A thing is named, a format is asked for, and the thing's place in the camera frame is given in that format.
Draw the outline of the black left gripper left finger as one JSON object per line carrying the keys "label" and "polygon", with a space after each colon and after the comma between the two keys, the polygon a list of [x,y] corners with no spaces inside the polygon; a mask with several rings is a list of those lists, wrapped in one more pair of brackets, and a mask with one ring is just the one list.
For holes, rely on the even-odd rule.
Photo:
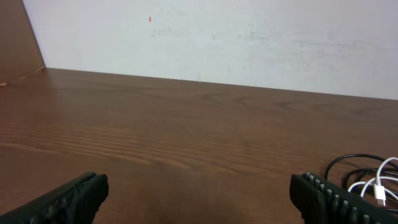
{"label": "black left gripper left finger", "polygon": [[1,223],[92,224],[108,193],[107,175],[87,172],[1,215]]}

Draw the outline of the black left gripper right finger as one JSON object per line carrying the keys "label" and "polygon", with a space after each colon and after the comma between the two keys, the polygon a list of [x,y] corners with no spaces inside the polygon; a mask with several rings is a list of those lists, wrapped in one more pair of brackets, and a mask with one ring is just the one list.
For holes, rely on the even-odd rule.
{"label": "black left gripper right finger", "polygon": [[310,172],[291,176],[289,194],[306,224],[397,224],[385,209]]}

